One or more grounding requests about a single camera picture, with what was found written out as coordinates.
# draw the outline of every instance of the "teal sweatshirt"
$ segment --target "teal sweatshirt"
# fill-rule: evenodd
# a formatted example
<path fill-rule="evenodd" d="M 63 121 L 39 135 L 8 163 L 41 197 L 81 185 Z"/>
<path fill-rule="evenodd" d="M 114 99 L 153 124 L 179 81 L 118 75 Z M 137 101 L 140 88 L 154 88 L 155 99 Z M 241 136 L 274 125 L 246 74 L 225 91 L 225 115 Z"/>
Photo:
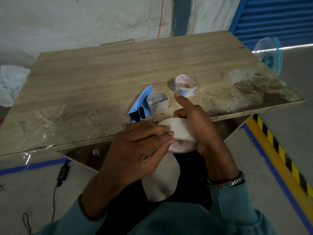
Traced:
<path fill-rule="evenodd" d="M 211 211 L 198 204 L 164 202 L 128 234 L 276 234 L 265 216 L 251 206 L 245 182 L 211 189 L 211 197 Z M 106 214 L 97 221 L 88 220 L 77 199 L 60 220 L 36 235 L 93 235 L 105 218 Z"/>

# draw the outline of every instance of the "finger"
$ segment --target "finger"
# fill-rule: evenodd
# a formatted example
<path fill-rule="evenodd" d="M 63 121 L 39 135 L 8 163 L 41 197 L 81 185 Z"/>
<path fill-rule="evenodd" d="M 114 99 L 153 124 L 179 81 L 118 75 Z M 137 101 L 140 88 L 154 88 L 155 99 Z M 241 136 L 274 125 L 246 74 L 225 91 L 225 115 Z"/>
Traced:
<path fill-rule="evenodd" d="M 133 123 L 131 124 L 131 126 L 129 126 L 127 129 L 124 130 L 125 133 L 128 133 L 128 132 L 131 132 L 135 129 L 138 129 L 146 124 L 149 124 L 150 122 L 148 121 L 144 121 L 144 120 L 141 120 L 139 122 L 136 122 L 136 123 Z"/>
<path fill-rule="evenodd" d="M 192 109 L 194 107 L 194 104 L 191 103 L 187 98 L 183 97 L 179 91 L 176 91 L 174 94 L 175 100 L 178 104 L 180 104 L 182 107 L 184 107 L 187 111 L 189 109 Z"/>
<path fill-rule="evenodd" d="M 174 142 L 175 139 L 172 139 L 171 141 L 164 143 L 157 150 L 155 150 L 155 152 L 147 159 L 146 165 L 148 168 L 151 168 L 150 173 L 156 170 L 157 166 L 164 158 L 165 154 L 167 154 L 170 145 Z"/>
<path fill-rule="evenodd" d="M 158 148 L 161 145 L 169 142 L 174 136 L 173 131 L 146 138 L 137 142 L 137 147 L 140 153 L 146 153 L 151 149 Z"/>
<path fill-rule="evenodd" d="M 186 118 L 187 112 L 184 108 L 174 111 L 173 118 Z"/>
<path fill-rule="evenodd" d="M 159 133 L 165 133 L 170 130 L 169 125 L 157 125 L 155 123 L 146 124 L 140 128 L 137 128 L 133 131 L 131 131 L 128 134 L 128 138 L 131 141 L 137 141 L 141 140 L 147 137 L 150 137 L 152 135 L 156 135 Z"/>

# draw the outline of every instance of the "fingernail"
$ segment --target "fingernail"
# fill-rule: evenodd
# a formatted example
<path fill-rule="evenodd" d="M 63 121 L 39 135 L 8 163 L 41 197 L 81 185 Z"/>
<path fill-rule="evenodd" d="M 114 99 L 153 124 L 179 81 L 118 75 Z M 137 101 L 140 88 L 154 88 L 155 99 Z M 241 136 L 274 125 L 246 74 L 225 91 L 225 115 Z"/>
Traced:
<path fill-rule="evenodd" d="M 170 145 L 172 145 L 173 143 L 175 143 L 176 142 L 176 139 L 172 139 L 171 141 L 170 141 Z"/>

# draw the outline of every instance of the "bracelet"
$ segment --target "bracelet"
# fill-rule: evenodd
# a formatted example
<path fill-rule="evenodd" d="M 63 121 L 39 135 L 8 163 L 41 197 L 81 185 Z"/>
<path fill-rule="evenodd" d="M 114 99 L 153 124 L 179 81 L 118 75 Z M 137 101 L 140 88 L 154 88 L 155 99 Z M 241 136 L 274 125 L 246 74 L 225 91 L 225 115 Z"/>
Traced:
<path fill-rule="evenodd" d="M 243 182 L 245 181 L 245 175 L 242 171 L 239 171 L 239 175 L 237 177 L 235 177 L 234 179 L 232 179 L 231 181 L 229 182 L 225 182 L 225 183 L 222 183 L 222 184 L 213 184 L 209 178 L 208 178 L 208 187 L 209 188 L 218 188 L 218 189 L 221 189 L 221 188 L 225 188 L 225 187 L 230 187 L 230 186 L 235 186 L 235 185 L 240 185 L 242 184 Z"/>

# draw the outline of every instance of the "blue floor tape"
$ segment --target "blue floor tape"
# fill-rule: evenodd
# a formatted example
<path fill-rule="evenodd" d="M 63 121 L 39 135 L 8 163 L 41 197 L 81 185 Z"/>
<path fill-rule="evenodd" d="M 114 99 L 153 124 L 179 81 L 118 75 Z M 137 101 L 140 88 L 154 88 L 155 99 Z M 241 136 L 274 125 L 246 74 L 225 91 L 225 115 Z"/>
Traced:
<path fill-rule="evenodd" d="M 313 235 L 313 226 L 311 225 L 310 221 L 307 219 L 306 215 L 303 213 L 302 209 L 298 205 L 297 201 L 295 200 L 294 196 L 292 195 L 291 191 L 289 190 L 289 188 L 287 187 L 287 185 L 285 184 L 283 179 L 280 177 L 278 171 L 276 170 L 276 168 L 272 164 L 271 160 L 268 158 L 268 156 L 265 153 L 265 151 L 263 150 L 262 146 L 256 140 L 255 136 L 253 135 L 253 133 L 251 132 L 251 130 L 249 129 L 249 127 L 246 124 L 241 126 L 241 128 L 245 129 L 246 133 L 251 138 L 253 144 L 256 146 L 256 148 L 259 151 L 259 153 L 261 154 L 261 156 L 265 159 L 265 162 L 266 162 L 267 166 L 269 167 L 269 169 L 271 170 L 272 174 L 276 178 L 276 181 L 278 182 L 280 187 L 283 189 L 283 191 L 286 194 L 286 196 L 287 196 L 288 200 L 290 201 L 291 205 L 293 206 L 293 208 L 295 209 L 296 213 L 300 217 L 302 223 L 304 224 L 304 226 L 306 227 L 308 232 L 311 235 Z"/>
<path fill-rule="evenodd" d="M 71 160 L 68 160 L 67 158 L 59 158 L 59 159 L 45 161 L 45 162 L 33 163 L 33 164 L 30 164 L 29 166 L 24 165 L 24 166 L 19 166 L 19 167 L 3 169 L 3 170 L 0 170 L 0 176 L 11 174 L 11 173 L 16 173 L 16 172 L 21 172 L 24 170 L 32 170 L 32 169 L 62 164 L 62 163 L 65 163 L 66 161 L 71 162 Z"/>

